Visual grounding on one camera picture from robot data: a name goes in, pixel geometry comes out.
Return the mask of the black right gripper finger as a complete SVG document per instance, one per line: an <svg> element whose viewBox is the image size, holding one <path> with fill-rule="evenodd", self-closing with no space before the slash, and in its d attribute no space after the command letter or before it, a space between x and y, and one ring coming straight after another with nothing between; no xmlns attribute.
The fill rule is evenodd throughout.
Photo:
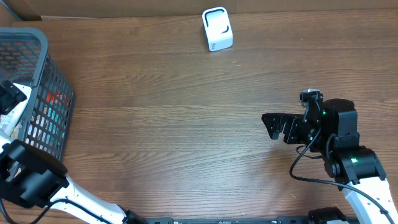
<svg viewBox="0 0 398 224"><path fill-rule="evenodd" d="M286 123L286 113L265 113L262 115L262 121L269 129L282 129Z"/></svg>
<svg viewBox="0 0 398 224"><path fill-rule="evenodd" d="M268 125L267 130L272 140L278 140L279 134L283 132L285 123L273 123Z"/></svg>

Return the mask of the white cosmetic tube gold cap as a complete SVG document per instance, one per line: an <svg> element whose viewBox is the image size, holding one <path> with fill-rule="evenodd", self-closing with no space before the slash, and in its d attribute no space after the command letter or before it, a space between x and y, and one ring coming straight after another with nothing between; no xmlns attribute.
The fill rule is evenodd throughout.
<svg viewBox="0 0 398 224"><path fill-rule="evenodd" d="M27 97L26 100L20 102L16 105L8 114L1 115L1 130L4 131L8 136L10 136L17 126L30 98L32 92L31 87L14 83L18 89L20 89L23 94Z"/></svg>

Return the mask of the white barcode scanner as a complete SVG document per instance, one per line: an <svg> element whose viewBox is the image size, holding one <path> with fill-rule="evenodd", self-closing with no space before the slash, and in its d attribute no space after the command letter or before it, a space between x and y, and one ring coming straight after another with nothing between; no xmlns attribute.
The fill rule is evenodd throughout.
<svg viewBox="0 0 398 224"><path fill-rule="evenodd" d="M210 52L227 49L233 45L233 31L226 8L219 6L207 9L201 18Z"/></svg>

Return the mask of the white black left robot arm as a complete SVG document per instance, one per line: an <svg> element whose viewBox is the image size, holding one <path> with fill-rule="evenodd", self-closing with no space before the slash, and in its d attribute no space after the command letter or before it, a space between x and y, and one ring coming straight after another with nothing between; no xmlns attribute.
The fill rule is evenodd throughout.
<svg viewBox="0 0 398 224"><path fill-rule="evenodd" d="M51 208L87 223L144 223L136 213L80 187L49 153L1 133L1 201L20 207Z"/></svg>

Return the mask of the grey plastic mesh basket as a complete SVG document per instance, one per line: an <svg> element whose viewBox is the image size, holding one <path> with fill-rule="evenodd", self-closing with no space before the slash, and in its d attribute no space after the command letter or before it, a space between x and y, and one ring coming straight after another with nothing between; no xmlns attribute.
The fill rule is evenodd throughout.
<svg viewBox="0 0 398 224"><path fill-rule="evenodd" d="M75 103L74 90L35 28L1 28L1 82L28 86L18 138L63 159Z"/></svg>

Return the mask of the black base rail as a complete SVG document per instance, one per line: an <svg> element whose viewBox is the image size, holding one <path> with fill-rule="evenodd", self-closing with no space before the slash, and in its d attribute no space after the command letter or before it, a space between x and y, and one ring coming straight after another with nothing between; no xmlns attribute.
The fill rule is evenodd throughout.
<svg viewBox="0 0 398 224"><path fill-rule="evenodd" d="M173 219L145 218L148 224L309 224L315 223L305 216L279 216L277 218L218 218L218 219Z"/></svg>

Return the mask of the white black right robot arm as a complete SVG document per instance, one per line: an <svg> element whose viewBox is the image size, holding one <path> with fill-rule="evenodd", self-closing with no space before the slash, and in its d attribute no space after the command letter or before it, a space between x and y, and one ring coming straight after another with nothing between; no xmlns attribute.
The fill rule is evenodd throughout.
<svg viewBox="0 0 398 224"><path fill-rule="evenodd" d="M389 183L376 153L359 143L358 114L350 100L302 96L304 114L265 113L262 115L271 139L284 134L286 144L303 151L293 161L289 174L303 182L334 185L343 192L360 223L397 223L397 210ZM307 151L319 153L329 180L294 174Z"/></svg>

